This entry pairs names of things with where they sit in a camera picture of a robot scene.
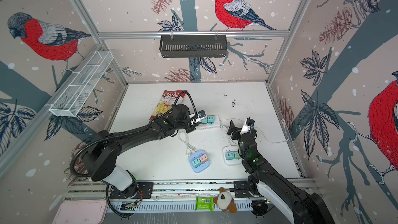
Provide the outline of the white square power socket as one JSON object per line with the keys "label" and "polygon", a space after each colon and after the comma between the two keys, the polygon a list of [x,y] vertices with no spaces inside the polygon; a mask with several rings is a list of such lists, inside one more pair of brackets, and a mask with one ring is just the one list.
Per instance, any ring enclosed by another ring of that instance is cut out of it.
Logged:
{"label": "white square power socket", "polygon": [[242,158],[238,153],[238,146],[226,146],[223,148],[224,162],[228,166],[236,166],[241,164]]}

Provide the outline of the green plug adapter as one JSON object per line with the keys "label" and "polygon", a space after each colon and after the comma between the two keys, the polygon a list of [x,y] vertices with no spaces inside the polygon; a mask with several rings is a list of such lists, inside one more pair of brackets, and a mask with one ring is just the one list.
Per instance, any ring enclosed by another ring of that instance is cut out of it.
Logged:
{"label": "green plug adapter", "polygon": [[239,153],[237,151],[234,152],[234,159],[241,159],[241,156],[239,155]]}

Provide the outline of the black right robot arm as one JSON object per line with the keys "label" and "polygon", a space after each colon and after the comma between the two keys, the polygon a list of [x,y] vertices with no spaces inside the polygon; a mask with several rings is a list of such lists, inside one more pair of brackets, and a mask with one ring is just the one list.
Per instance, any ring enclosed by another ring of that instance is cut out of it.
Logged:
{"label": "black right robot arm", "polygon": [[227,135],[238,141],[238,153],[245,172],[249,174],[248,191],[254,196],[263,196],[292,224],[335,223],[323,198],[309,194],[278,173],[259,153],[255,121],[247,118],[243,126],[230,121]]}

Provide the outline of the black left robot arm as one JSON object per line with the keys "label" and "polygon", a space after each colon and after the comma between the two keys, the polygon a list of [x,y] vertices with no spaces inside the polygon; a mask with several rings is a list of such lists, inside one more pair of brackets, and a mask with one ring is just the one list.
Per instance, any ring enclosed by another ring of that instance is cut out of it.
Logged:
{"label": "black left robot arm", "polygon": [[123,152],[147,142],[175,136],[178,131],[190,133],[206,117],[204,110],[194,109],[174,101],[164,114],[149,120],[148,124],[129,131],[99,133],[99,138],[78,151],[71,159],[69,170],[76,178],[90,178],[106,184],[106,202],[110,204],[110,190],[116,188],[124,198],[144,194],[136,178],[128,170],[117,165],[117,158]]}

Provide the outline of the pink plug adapter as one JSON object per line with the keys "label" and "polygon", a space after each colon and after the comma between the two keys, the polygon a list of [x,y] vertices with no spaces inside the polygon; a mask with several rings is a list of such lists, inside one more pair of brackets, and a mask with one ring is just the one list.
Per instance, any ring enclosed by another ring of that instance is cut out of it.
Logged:
{"label": "pink plug adapter", "polygon": [[203,154],[202,156],[199,157],[201,164],[205,164],[208,161],[208,156],[206,154]]}

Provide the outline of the white long power strip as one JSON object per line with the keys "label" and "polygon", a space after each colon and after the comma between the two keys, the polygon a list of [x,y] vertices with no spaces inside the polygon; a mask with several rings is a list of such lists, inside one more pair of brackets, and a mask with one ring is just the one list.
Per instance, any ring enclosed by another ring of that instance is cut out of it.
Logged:
{"label": "white long power strip", "polygon": [[212,115],[212,116],[215,116],[214,123],[200,124],[196,127],[196,129],[197,130],[206,130],[206,129],[219,128],[221,126],[219,115]]}

